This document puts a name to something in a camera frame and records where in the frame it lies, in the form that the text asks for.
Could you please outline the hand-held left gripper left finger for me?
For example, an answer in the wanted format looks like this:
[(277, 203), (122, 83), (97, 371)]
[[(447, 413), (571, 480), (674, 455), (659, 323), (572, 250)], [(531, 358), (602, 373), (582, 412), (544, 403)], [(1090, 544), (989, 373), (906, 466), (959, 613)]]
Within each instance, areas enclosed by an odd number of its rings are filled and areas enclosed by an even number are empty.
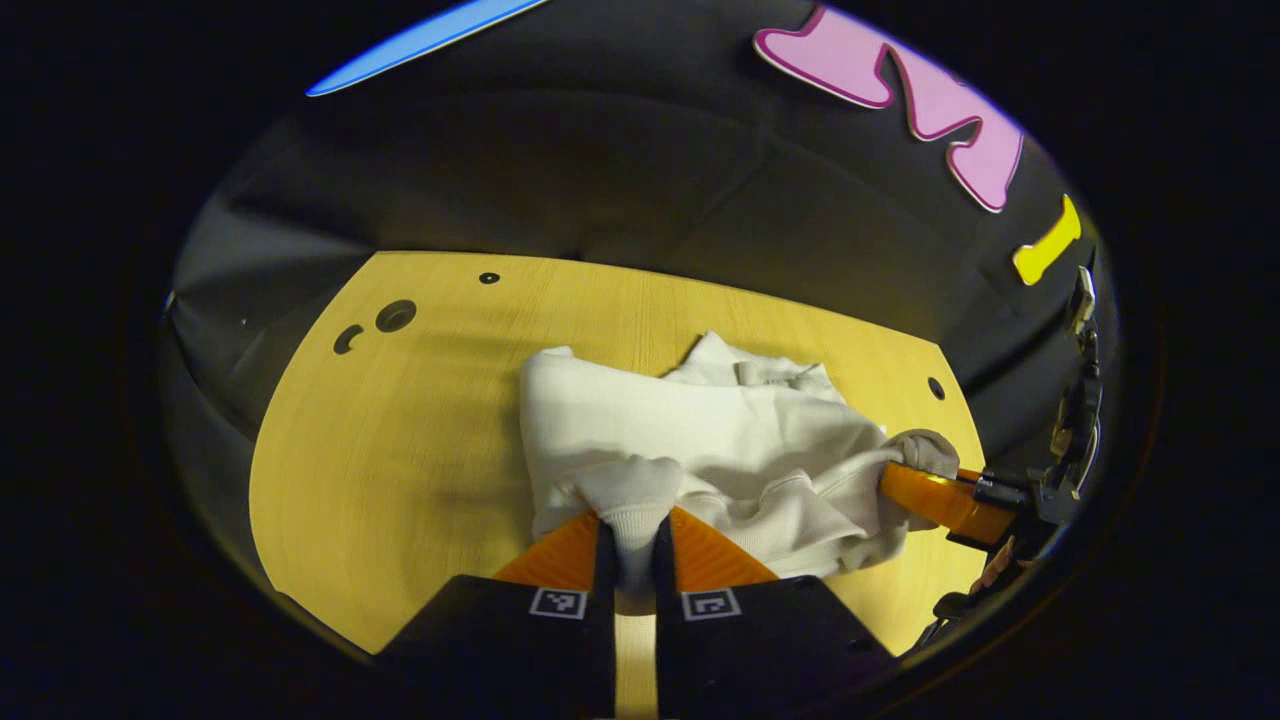
[(618, 561), (582, 512), (492, 577), (452, 577), (376, 665), (431, 719), (613, 719)]

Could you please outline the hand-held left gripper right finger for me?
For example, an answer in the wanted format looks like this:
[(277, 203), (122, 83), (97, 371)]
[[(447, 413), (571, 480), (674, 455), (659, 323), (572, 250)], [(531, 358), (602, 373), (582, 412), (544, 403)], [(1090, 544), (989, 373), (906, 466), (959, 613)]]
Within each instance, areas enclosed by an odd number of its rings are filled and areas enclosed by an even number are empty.
[(782, 578), (675, 509), (652, 551), (663, 719), (796, 719), (899, 670), (818, 577)]

